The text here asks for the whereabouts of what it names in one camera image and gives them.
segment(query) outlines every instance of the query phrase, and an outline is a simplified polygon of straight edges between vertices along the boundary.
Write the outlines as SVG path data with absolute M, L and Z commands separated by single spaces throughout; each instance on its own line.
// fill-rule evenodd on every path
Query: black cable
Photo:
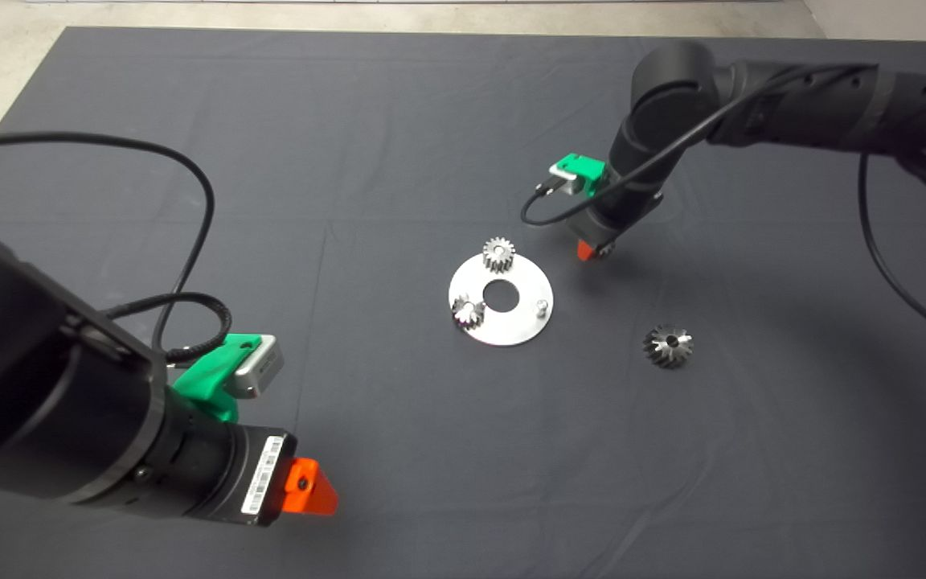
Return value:
M 898 279 L 892 275 L 892 272 L 889 270 L 888 265 L 885 263 L 884 257 L 881 256 L 881 252 L 878 250 L 878 243 L 875 242 L 874 232 L 871 231 L 871 214 L 870 210 L 867 208 L 867 165 L 870 161 L 870 155 L 860 154 L 859 155 L 859 177 L 857 180 L 857 195 L 859 197 L 859 224 L 863 228 L 863 240 L 867 242 L 867 251 L 871 253 L 871 259 L 874 260 L 874 265 L 878 266 L 878 271 L 881 272 L 882 277 L 885 278 L 885 281 L 888 282 L 888 285 L 892 287 L 894 292 L 898 294 L 900 298 L 903 298 L 903 301 L 907 303 L 916 313 L 921 314 L 926 319 L 926 307 L 914 298 L 910 292 L 899 283 Z
M 92 146 L 111 146 L 117 148 L 128 148 L 128 150 L 142 150 L 145 153 L 159 154 L 162 157 L 172 158 L 173 161 L 179 162 L 184 168 L 187 168 L 199 185 L 203 188 L 203 194 L 206 196 L 206 209 L 203 212 L 202 223 L 199 225 L 199 233 L 195 235 L 195 242 L 191 245 L 191 251 L 181 266 L 181 271 L 177 274 L 177 281 L 174 283 L 171 294 L 179 293 L 184 289 L 188 276 L 191 275 L 191 269 L 195 267 L 195 262 L 199 259 L 202 252 L 203 243 L 206 242 L 206 235 L 209 234 L 209 227 L 213 224 L 213 210 L 216 201 L 213 195 L 213 186 L 209 183 L 209 178 L 203 172 L 199 165 L 195 165 L 185 154 L 180 151 L 172 150 L 170 147 L 161 146 L 153 142 L 143 142 L 138 139 L 128 139 L 126 137 L 115 137 L 113 135 L 100 135 L 98 133 L 74 133 L 66 131 L 36 131 L 30 133 L 0 133 L 0 146 L 15 146 L 15 144 L 29 143 L 78 143 L 92 144 Z M 170 319 L 170 309 L 173 304 L 166 304 L 159 312 L 159 318 L 152 329 L 152 349 L 162 351 L 162 332 L 166 329 L 166 320 Z
M 209 308 L 210 311 L 215 313 L 217 318 L 220 319 L 220 331 L 212 338 L 209 338 L 209 340 L 194 346 L 175 348 L 164 352 L 164 358 L 166 359 L 166 362 L 190 362 L 190 360 L 197 359 L 210 351 L 214 351 L 214 349 L 220 346 L 224 339 L 227 338 L 227 333 L 231 332 L 231 311 L 223 304 L 223 302 L 214 298 L 213 296 L 208 296 L 208 294 L 199 294 L 196 292 L 159 294 L 158 296 L 142 298 L 141 300 L 135 300 L 126 304 L 114 306 L 113 308 L 104 310 L 102 314 L 109 319 L 124 318 L 128 315 L 141 313 L 143 311 L 148 311 L 150 309 L 155 309 L 162 306 L 173 307 L 173 304 L 178 302 L 190 302 L 205 306 L 206 308 Z
M 823 72 L 830 71 L 845 71 L 845 73 L 857 72 L 860 70 L 865 70 L 868 68 L 877 68 L 877 65 L 874 64 L 827 64 L 827 65 L 818 65 L 818 66 L 809 66 L 801 67 L 794 70 L 790 70 L 786 73 L 779 74 L 771 80 L 764 82 L 760 87 L 754 88 L 752 91 L 746 92 L 744 95 L 739 96 L 732 100 L 730 103 L 725 104 L 725 106 L 717 109 L 715 113 L 710 114 L 709 117 L 706 117 L 705 120 L 699 122 L 698 125 L 695 125 L 687 133 L 681 135 L 674 142 L 670 143 L 668 146 L 662 148 L 659 153 L 655 154 L 654 157 L 650 158 L 648 161 L 643 162 L 636 169 L 628 172 L 626 175 L 622 176 L 620 179 L 613 181 L 609 186 L 604 188 L 602 191 L 597 191 L 595 197 L 585 199 L 574 205 L 570 209 L 563 211 L 562 213 L 556 214 L 556 216 L 550 217 L 546 220 L 533 220 L 528 216 L 528 210 L 534 205 L 534 202 L 544 197 L 543 193 L 536 191 L 535 194 L 531 195 L 527 201 L 524 202 L 524 206 L 521 208 L 521 221 L 524 221 L 525 224 L 529 226 L 548 226 L 548 224 L 557 224 L 562 220 L 569 219 L 571 216 L 576 216 L 577 213 L 584 211 L 585 208 L 591 206 L 592 204 L 600 201 L 606 195 L 616 194 L 618 191 L 622 191 L 621 187 L 629 183 L 629 181 L 635 179 L 635 177 L 642 175 L 646 171 L 653 169 L 659 162 L 664 161 L 665 158 L 668 158 L 670 155 L 675 153 L 677 150 L 684 150 L 684 148 L 692 146 L 699 142 L 702 138 L 705 138 L 706 134 L 709 133 L 710 129 L 714 128 L 714 125 L 717 122 L 720 122 L 724 119 L 725 115 L 730 113 L 734 109 L 742 106 L 746 102 L 749 102 L 751 99 L 758 97 L 764 92 L 772 91 L 775 88 L 782 87 L 782 85 L 787 84 L 793 80 L 799 80 L 806 76 L 811 76 L 811 74 L 820 74 Z

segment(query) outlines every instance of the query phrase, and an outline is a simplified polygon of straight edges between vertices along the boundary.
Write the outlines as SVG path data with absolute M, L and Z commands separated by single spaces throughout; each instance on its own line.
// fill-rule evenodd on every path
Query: green 3d-printed bracket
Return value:
M 220 421 L 237 422 L 238 402 L 224 385 L 261 342 L 260 334 L 227 334 L 220 347 L 196 360 L 174 381 L 173 389 Z
M 598 190 L 599 184 L 602 183 L 602 176 L 606 172 L 606 162 L 599 161 L 598 158 L 584 157 L 582 154 L 570 153 L 555 163 L 559 169 L 577 175 L 580 177 L 584 187 L 581 193 L 588 197 L 594 197 L 595 191 Z

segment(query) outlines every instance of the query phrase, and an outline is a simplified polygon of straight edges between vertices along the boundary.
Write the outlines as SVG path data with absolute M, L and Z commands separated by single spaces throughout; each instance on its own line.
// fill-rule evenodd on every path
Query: gear teeth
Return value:
M 505 237 L 493 237 L 485 242 L 485 247 L 481 249 L 485 267 L 495 273 L 510 270 L 514 264 L 515 254 L 517 254 L 517 249 Z
M 677 343 L 669 344 L 668 338 L 676 338 Z M 646 358 L 661 368 L 676 368 L 691 356 L 691 336 L 677 327 L 656 326 L 646 335 L 643 344 Z
M 456 326 L 462 330 L 471 330 L 485 321 L 485 302 L 471 302 L 470 296 L 462 294 L 453 300 L 452 312 Z

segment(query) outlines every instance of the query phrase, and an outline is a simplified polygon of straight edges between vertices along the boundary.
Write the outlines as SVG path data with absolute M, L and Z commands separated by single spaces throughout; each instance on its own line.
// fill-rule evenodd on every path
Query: center hole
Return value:
M 505 279 L 496 279 L 485 286 L 485 305 L 495 311 L 507 312 L 517 307 L 521 294 L 517 286 Z

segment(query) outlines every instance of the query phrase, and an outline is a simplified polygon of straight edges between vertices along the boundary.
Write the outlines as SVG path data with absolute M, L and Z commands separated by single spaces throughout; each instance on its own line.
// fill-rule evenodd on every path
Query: metal plate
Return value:
M 484 322 L 463 332 L 493 346 L 512 346 L 534 338 L 547 325 L 555 302 L 552 300 L 552 286 L 545 273 L 526 257 L 514 256 L 512 267 L 501 273 L 489 271 L 479 253 L 463 261 L 449 283 L 449 308 L 456 297 L 462 294 L 468 294 L 473 300 L 482 300 L 485 287 L 497 279 L 517 287 L 517 307 L 505 312 L 486 307 Z M 545 315 L 541 318 L 538 316 L 539 300 L 548 302 Z

